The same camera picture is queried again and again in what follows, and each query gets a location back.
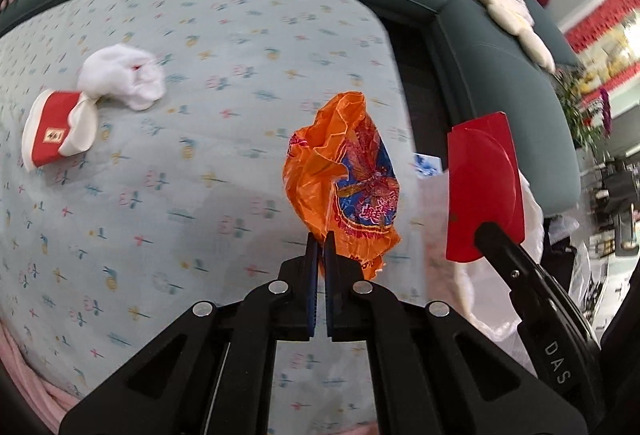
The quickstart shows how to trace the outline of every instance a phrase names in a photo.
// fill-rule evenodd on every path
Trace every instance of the bed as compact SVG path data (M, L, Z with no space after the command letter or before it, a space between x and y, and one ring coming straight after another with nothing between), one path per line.
M92 52L155 54L167 95L98 104L92 148L33 173L31 104L75 87ZM401 185L401 242L377 281L425 303L414 141L387 34L356 0L72 0L0 40L3 322L30 365L82 397L194 302L244 298L303 253L286 200L289 137L334 94L362 91ZM270 434L375 419L363 344L281 343Z

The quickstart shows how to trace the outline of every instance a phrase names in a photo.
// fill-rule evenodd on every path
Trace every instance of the red decoration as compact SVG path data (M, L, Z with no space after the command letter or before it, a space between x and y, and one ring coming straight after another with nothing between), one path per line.
M637 8L640 8L640 0L605 0L564 36L572 49L579 53L597 42L609 29L616 27Z
M640 62L634 63L630 67L627 67L627 69L623 70L622 72L619 72L612 78L609 78L605 83L600 85L598 88L605 89L607 92L610 92L614 88L622 85L622 83L629 81L632 77L634 77L638 73L640 73ZM585 104L587 104L599 97L600 97L600 91L594 90L593 92L590 92L585 97L583 97L582 100L584 101Z

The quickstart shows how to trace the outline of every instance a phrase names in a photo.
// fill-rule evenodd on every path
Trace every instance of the white plastic bag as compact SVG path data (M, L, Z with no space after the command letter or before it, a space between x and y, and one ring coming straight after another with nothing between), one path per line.
M543 214L529 182L520 174L524 204L524 250L540 263L543 248ZM509 298L509 287L491 264L480 258L454 263L445 258L449 220L449 173L420 181L424 209L424 253L427 295L446 301L491 341L501 342L516 331L520 317Z
M573 217L558 215L549 224L549 243L554 245L556 241L568 237L571 233L577 231L579 227L580 222Z
M569 285L569 298L578 306L580 310L584 309L584 297L589 288L591 281L591 260L589 251L584 242L578 246L578 252L575 255L574 270L571 275L571 284Z
M536 369L533 367L533 362L531 361L531 357L529 357L529 352L524 346L518 331L514 331L514 333L506 338L504 341L499 341L496 343L504 352L509 354L515 361L517 361L521 366L523 366L530 373L538 376Z

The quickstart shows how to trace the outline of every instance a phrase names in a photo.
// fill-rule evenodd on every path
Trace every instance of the orange plastic bag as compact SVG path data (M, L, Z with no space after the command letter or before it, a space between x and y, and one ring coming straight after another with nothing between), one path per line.
M287 197L320 242L335 233L339 255L372 279L400 237L393 227L400 185L361 92L343 92L289 141Z

